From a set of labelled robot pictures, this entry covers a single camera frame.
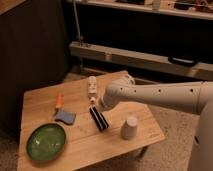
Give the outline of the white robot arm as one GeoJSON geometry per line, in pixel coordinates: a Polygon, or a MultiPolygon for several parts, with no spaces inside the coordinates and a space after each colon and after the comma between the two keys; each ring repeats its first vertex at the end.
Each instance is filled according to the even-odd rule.
{"type": "Polygon", "coordinates": [[[125,101],[199,115],[188,171],[213,171],[213,81],[136,85],[126,74],[106,86],[100,109],[111,110],[125,101]]]}

